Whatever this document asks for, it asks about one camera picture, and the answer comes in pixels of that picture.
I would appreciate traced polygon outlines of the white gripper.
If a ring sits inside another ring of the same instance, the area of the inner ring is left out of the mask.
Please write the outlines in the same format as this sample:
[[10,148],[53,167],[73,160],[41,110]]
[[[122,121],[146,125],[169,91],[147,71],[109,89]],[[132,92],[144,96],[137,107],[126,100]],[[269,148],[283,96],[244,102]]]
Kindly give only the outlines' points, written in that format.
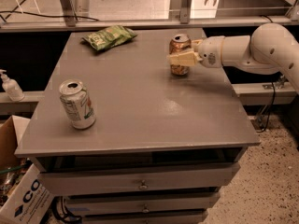
[[171,65],[195,66],[199,62],[206,68],[221,68],[221,51],[224,36],[211,36],[204,40],[192,41],[192,48],[197,51],[174,53],[167,56]]

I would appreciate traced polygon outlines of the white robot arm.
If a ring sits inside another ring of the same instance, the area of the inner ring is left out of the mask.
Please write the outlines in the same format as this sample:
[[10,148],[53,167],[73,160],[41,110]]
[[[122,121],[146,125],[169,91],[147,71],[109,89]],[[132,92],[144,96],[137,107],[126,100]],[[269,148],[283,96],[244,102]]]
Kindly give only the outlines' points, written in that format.
[[299,93],[299,43],[282,25],[266,23],[252,35],[211,36],[167,56],[170,65],[206,68],[232,66],[244,72],[282,73]]

